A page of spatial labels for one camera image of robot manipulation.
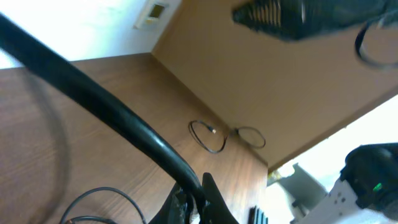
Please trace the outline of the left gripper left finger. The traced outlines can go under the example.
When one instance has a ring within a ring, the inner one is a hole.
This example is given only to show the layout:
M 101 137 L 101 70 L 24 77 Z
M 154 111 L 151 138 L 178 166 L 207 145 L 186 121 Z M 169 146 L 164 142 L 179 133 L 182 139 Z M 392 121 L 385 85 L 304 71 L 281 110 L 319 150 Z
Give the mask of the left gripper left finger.
M 175 183 L 163 206 L 149 224 L 186 224 L 188 199 L 178 183 Z

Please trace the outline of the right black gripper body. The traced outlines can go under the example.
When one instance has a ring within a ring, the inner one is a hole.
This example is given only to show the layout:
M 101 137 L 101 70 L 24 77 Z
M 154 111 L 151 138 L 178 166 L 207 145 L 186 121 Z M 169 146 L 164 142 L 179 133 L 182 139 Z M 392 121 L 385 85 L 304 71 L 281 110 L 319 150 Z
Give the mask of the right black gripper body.
M 397 12 L 397 0 L 322 0 L 307 5 L 307 37 L 332 34 Z

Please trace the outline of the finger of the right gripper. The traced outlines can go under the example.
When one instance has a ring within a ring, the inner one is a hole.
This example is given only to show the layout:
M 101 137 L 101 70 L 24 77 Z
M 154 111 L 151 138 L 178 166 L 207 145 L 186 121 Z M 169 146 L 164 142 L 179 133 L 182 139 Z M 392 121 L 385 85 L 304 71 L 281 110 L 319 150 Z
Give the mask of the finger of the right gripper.
M 283 41 L 297 41 L 307 35 L 307 0 L 254 0 L 232 9 L 232 20 L 254 32 L 263 32 Z

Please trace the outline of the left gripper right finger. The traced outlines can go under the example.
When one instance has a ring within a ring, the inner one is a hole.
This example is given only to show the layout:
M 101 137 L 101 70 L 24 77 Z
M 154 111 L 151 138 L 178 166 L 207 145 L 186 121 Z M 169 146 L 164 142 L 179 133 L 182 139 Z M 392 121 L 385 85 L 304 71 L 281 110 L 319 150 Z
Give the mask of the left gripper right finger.
M 238 224 L 238 221 L 228 209 L 212 175 L 208 172 L 203 174 L 202 187 L 206 197 L 206 204 L 202 209 L 201 223 Z

